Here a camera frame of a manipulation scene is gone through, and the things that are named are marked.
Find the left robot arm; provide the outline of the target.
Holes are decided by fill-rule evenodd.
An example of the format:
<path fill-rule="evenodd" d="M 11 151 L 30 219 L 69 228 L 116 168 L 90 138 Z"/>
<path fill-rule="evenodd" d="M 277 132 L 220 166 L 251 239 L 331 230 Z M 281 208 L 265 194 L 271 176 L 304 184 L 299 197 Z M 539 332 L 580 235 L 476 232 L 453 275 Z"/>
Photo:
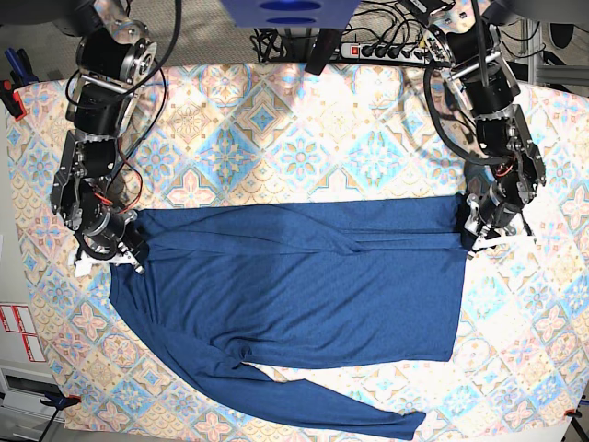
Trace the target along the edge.
<path fill-rule="evenodd" d="M 546 166 L 522 107 L 514 100 L 521 89 L 500 48 L 500 28 L 512 12 L 501 4 L 481 10 L 477 2 L 472 9 L 475 22 L 469 30 L 456 33 L 430 24 L 422 40 L 431 55 L 423 90 L 435 131 L 455 155 L 488 169 L 493 177 L 483 194 L 468 194 L 460 209 L 461 240 L 475 254 L 534 237 L 528 224 L 523 234 L 517 234 L 512 222 L 545 185 Z M 480 155 L 468 152 L 445 132 L 433 102 L 435 73 L 456 98 L 458 109 L 471 114 Z"/>

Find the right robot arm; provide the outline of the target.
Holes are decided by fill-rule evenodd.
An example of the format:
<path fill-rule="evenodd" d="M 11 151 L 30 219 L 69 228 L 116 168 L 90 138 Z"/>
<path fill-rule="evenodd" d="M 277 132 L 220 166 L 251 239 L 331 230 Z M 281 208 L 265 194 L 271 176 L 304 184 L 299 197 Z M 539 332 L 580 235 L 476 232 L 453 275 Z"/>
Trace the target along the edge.
<path fill-rule="evenodd" d="M 149 248 L 137 232 L 137 213 L 107 195 L 126 164 L 121 141 L 156 56 L 147 26 L 129 17 L 119 1 L 83 1 L 60 28 L 82 38 L 74 87 L 66 89 L 66 134 L 50 207 L 78 244 L 74 265 L 129 264 L 144 272 Z"/>

